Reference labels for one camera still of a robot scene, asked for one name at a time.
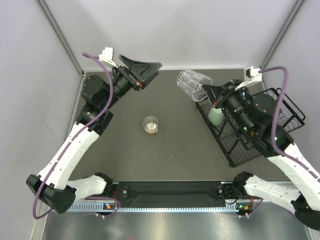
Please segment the steel tumbler with cork base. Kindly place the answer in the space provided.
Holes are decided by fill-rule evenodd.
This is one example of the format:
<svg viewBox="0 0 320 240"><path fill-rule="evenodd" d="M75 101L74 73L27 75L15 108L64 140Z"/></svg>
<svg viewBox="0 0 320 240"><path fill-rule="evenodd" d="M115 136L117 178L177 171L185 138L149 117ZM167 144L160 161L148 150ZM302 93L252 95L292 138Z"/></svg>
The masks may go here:
<svg viewBox="0 0 320 240"><path fill-rule="evenodd" d="M154 116L148 116L146 117L143 122L142 122L142 126L145 130L145 132L149 135L149 136L156 136L158 134L158 130L159 130L159 121L156 117Z"/></svg>

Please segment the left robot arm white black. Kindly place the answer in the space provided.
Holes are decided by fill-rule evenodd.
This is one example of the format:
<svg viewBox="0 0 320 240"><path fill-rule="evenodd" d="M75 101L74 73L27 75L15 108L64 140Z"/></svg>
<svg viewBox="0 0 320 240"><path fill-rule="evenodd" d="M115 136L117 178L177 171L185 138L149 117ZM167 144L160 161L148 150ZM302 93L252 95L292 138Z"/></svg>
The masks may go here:
<svg viewBox="0 0 320 240"><path fill-rule="evenodd" d="M27 186L35 195L33 211L38 201L50 210L65 213L74 202L98 197L107 199L114 192L113 180L103 173L70 180L70 176L90 146L104 133L113 113L110 111L128 91L144 90L159 74L160 62L132 60L124 55L122 65L105 70L108 80L93 74L85 78L81 97L85 105L71 128L69 136L49 164L38 174L31 174Z"/></svg>

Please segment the clear plastic glass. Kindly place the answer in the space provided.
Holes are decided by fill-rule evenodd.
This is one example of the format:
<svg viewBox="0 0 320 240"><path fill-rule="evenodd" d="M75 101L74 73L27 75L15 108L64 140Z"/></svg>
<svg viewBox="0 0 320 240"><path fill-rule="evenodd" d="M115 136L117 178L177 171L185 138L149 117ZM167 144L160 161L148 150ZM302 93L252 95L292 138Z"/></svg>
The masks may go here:
<svg viewBox="0 0 320 240"><path fill-rule="evenodd" d="M176 83L194 102L201 102L208 96L203 85L211 86L213 80L199 72L185 69L179 73Z"/></svg>

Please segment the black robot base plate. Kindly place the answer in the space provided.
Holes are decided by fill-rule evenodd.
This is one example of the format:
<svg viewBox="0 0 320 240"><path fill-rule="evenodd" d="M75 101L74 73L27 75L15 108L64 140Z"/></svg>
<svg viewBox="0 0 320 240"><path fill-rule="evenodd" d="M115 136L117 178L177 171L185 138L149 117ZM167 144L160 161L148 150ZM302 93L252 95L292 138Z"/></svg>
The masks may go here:
<svg viewBox="0 0 320 240"><path fill-rule="evenodd" d="M226 200L250 200L220 181L119 181L87 199L115 198L121 208L223 207Z"/></svg>

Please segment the mint green cup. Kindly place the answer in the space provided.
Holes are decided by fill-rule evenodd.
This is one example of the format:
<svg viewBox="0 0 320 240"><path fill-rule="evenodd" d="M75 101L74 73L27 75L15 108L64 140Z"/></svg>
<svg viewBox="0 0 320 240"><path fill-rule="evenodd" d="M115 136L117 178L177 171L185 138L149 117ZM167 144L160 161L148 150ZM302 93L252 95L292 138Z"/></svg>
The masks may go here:
<svg viewBox="0 0 320 240"><path fill-rule="evenodd" d="M219 126L223 121L224 114L221 108L211 108L207 117L213 126Z"/></svg>

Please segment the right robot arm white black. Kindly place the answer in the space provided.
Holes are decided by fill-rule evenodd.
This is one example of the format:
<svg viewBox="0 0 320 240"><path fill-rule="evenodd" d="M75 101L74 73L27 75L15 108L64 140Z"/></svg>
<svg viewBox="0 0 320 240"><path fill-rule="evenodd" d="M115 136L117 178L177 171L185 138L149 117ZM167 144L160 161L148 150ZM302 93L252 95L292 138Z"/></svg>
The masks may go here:
<svg viewBox="0 0 320 240"><path fill-rule="evenodd" d="M320 229L320 174L301 153L286 129L278 124L281 98L259 92L249 94L238 80L224 85L204 84L211 106L226 110L249 144L276 165L295 186L286 188L243 171L230 188L239 199L258 197L278 205L313 230Z"/></svg>

